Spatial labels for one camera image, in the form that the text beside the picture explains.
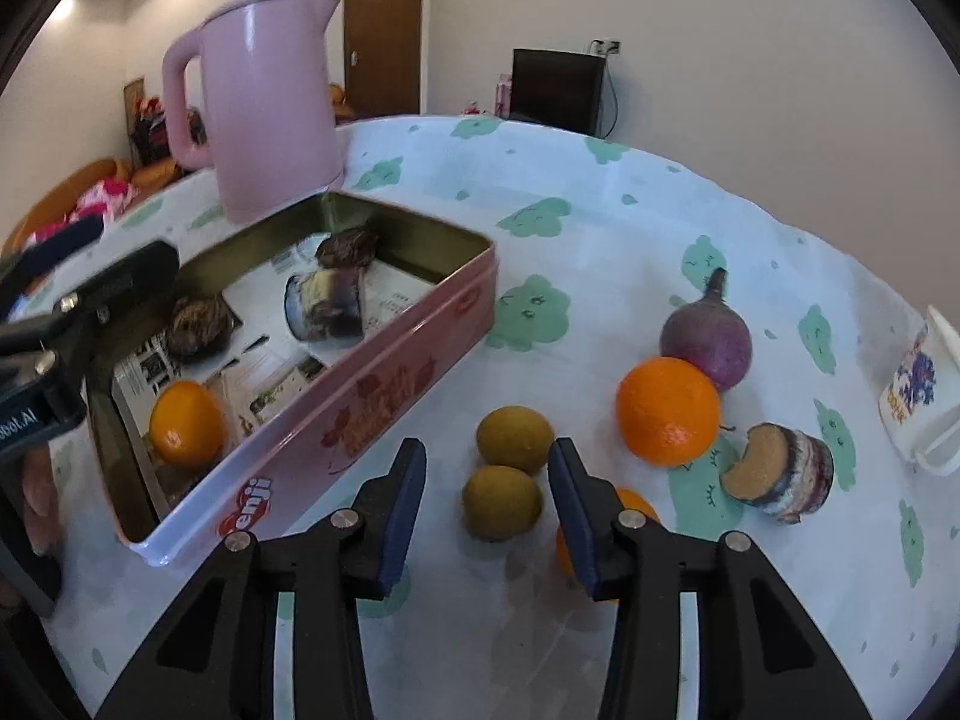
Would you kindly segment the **person's left hand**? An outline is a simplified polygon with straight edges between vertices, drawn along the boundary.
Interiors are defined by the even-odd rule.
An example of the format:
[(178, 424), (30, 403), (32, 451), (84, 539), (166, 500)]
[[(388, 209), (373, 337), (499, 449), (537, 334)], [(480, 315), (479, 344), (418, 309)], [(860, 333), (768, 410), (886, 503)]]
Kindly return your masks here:
[(59, 493), (53, 481), (47, 445), (26, 452), (23, 460), (26, 533), (32, 550), (43, 556), (60, 538)]

